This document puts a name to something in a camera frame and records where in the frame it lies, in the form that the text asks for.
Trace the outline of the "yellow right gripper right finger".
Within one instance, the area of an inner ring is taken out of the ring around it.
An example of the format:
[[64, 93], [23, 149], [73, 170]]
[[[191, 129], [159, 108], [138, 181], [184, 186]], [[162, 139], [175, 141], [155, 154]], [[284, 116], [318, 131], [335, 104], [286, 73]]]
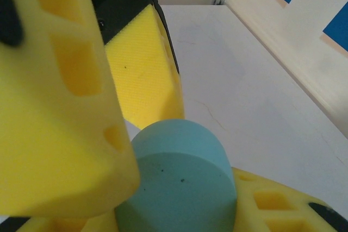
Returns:
[[238, 168], [233, 174], [234, 231], [347, 231], [347, 219], [325, 202]]

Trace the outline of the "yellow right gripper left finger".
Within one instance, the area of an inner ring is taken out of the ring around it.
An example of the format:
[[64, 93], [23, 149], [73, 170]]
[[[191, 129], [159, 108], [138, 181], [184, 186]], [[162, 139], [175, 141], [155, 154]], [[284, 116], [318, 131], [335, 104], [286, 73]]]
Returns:
[[115, 213], [92, 218], [1, 218], [1, 231], [118, 231]]

